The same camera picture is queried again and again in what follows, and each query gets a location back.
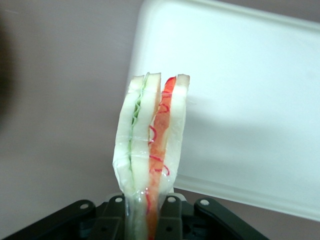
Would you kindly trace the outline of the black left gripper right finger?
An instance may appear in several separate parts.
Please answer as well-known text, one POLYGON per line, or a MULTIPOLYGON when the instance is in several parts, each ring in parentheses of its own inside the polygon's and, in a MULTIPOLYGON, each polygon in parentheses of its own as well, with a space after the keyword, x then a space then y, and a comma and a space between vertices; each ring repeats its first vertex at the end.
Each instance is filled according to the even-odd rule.
POLYGON ((160 240, 267 240, 268 238, 210 197, 194 204, 168 195, 159 217, 160 240))

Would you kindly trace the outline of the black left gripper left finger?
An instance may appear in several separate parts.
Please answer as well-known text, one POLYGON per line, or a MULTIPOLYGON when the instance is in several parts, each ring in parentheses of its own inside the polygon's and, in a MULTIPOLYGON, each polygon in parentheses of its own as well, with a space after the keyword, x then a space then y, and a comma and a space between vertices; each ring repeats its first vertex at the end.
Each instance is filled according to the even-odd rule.
POLYGON ((78 200, 27 227, 6 240, 123 240, 125 199, 114 195, 96 206, 78 200))

